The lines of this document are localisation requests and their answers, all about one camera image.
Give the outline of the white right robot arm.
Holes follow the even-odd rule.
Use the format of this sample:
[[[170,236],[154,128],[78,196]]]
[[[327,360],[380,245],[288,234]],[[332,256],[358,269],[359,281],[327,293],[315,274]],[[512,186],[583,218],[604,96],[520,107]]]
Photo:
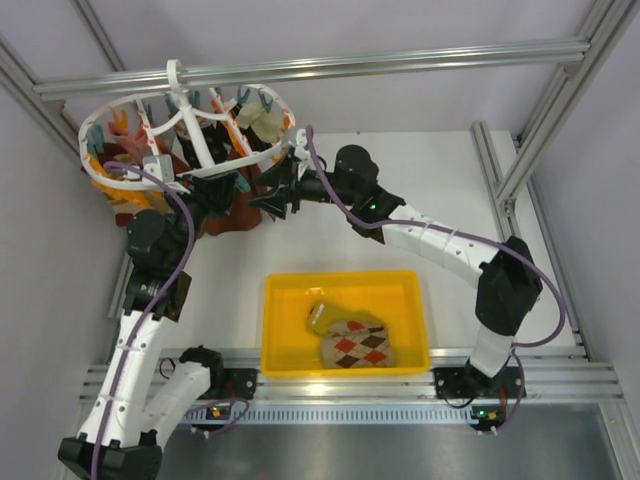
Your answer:
[[[429,219],[379,185],[379,168],[361,146],[340,148],[333,170],[323,166],[317,160],[304,169],[287,151],[258,177],[265,191],[250,205],[285,218],[304,201],[333,203],[360,236],[419,255],[466,281],[476,291],[480,329],[458,384],[475,398],[495,393],[516,334],[542,291],[528,245],[515,236],[494,242]]]

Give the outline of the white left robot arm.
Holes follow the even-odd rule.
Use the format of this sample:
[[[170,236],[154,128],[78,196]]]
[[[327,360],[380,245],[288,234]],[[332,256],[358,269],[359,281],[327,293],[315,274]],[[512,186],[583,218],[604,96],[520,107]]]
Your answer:
[[[185,350],[155,394],[149,389],[165,341],[177,325],[191,284],[185,271],[199,232],[231,211],[235,176],[187,176],[182,192],[166,189],[169,209],[145,209],[126,226],[132,272],[113,355],[78,433],[61,441],[58,458],[80,479],[154,479],[165,446],[202,395],[225,388],[220,353]]]

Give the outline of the mustard yellow sock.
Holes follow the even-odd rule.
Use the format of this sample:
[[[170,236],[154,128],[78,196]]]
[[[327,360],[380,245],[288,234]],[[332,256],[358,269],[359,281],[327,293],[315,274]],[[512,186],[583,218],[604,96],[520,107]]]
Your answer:
[[[367,311],[357,311],[338,305],[333,302],[316,302],[306,320],[307,329],[320,336],[326,336],[331,332],[331,326],[338,322],[356,322],[360,324],[381,324],[374,315]]]

